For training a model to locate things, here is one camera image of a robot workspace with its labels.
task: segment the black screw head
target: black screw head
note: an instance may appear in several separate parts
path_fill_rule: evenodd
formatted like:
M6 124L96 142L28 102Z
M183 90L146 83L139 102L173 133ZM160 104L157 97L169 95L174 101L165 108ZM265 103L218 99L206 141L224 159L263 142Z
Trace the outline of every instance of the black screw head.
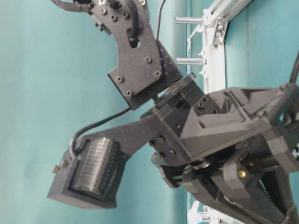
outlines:
M130 14L127 12L124 12L122 15L123 17L125 17L126 20L130 17Z
M161 72L160 72L160 71L155 71L155 76L156 76L157 78L160 78L160 77L161 77Z
M158 142L163 143L163 142L164 142L164 137L163 137L163 136L160 136L160 137L158 138Z
M116 77L116 80L117 80L118 83L121 83L121 82L123 82L123 77L118 76L118 77Z
M113 22L116 22L117 21L117 16L116 15L112 15L111 19L112 19Z
M145 61L146 61L146 63L151 63L152 59L151 59L151 57L148 56L148 57L145 58Z
M199 102L199 103L197 104L197 107L198 107L199 109L203 109L203 108L204 108L204 104L203 104L202 102Z
M176 154L175 150L172 149L172 150L169 151L169 155L174 156L175 154Z
M126 92L126 94L127 94L128 97L131 97L131 96L133 95L133 92L132 92L131 90L128 90L128 91Z
M101 8L101 13L102 13L103 15L106 15L106 14L107 14L107 9L105 9L105 8Z

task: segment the cylindrical sensor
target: cylindrical sensor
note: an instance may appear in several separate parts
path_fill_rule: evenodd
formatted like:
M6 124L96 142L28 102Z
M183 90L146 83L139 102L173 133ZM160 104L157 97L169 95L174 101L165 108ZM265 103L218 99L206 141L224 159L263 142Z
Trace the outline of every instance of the cylindrical sensor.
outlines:
M128 156L112 139L93 140L86 148L74 176L73 188L116 207L116 193Z

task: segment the hex bolt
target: hex bolt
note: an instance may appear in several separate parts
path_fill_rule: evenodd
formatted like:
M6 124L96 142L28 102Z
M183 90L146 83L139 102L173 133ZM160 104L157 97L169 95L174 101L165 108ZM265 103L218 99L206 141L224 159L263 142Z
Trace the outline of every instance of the hex bolt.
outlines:
M126 94L127 94L128 97L131 97L131 96L133 95L133 92L132 92L131 90L128 90L128 91L126 92Z
M102 13L103 15L106 15L106 14L107 14L107 10L106 10L105 8L101 8L101 13Z
M117 21L117 15L112 15L111 19L112 19L113 22L116 22Z
M247 177L247 173L246 173L246 171L244 171L244 170L240 170L240 171L239 171L239 177L240 177L241 179L245 179L245 178Z
M221 37L221 32L220 31L218 31L218 32L216 32L216 35L215 35L216 37Z
M280 89L281 90L285 90L286 88L288 88L289 87L289 84L288 83L282 83L281 85L280 85Z
M125 17L126 20L127 20L127 19L129 18L129 16L130 16L130 14L127 13L127 12L124 12L122 15L123 15L123 17Z
M148 56L148 57L145 58L145 61L146 61L146 63L151 63L152 59L151 59L151 57Z
M118 83L121 83L121 82L123 82L123 77L118 76L118 77L116 77L116 80L117 80Z
M259 112L257 112L256 114L257 114L257 116L258 116L259 118L262 118L262 117L264 117L264 116L267 114L267 112L266 112L266 111L259 111Z
M197 104L197 107L199 109L203 109L204 108L204 104L202 102L200 102L200 103Z
M53 168L52 173L54 173L54 174L58 174L59 170L60 170L60 167L56 165L56 166Z
M220 30L220 31L223 30L223 28L224 28L224 26L222 24L219 24L218 27L217 27L217 29Z
M175 150L172 149L172 150L169 151L169 155L174 156L175 154L176 154Z
M60 163L60 167L61 168L67 168L69 162L67 160L62 160Z
M163 137L163 136L160 136L160 137L158 138L158 142L160 142L160 143L164 143L164 137Z
M156 72L155 72L155 76L156 76L157 78L160 78L160 77L161 77L161 72L160 72L160 71L156 71Z

